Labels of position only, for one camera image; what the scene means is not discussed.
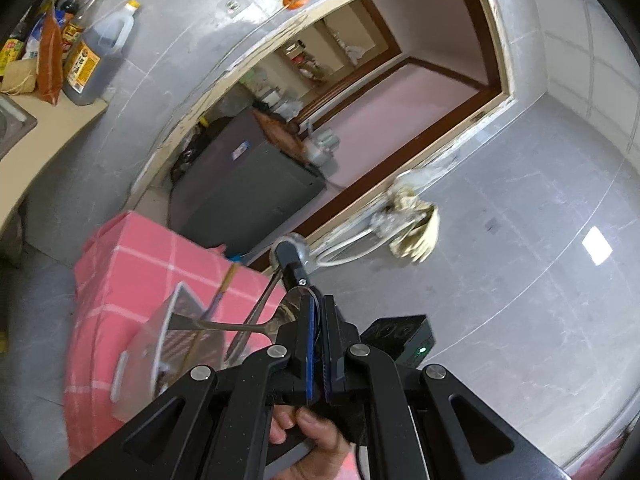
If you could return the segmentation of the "person's left hand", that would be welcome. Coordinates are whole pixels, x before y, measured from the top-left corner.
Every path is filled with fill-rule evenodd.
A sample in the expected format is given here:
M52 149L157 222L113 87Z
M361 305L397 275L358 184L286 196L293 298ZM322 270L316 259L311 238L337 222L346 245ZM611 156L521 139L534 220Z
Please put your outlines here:
M309 408L276 405L273 409L269 442L280 445L286 440L286 432L297 427L314 442L314 448L301 460L279 472L275 479L285 480L334 480L344 461L352 452L352 446L338 430L334 422L314 414Z

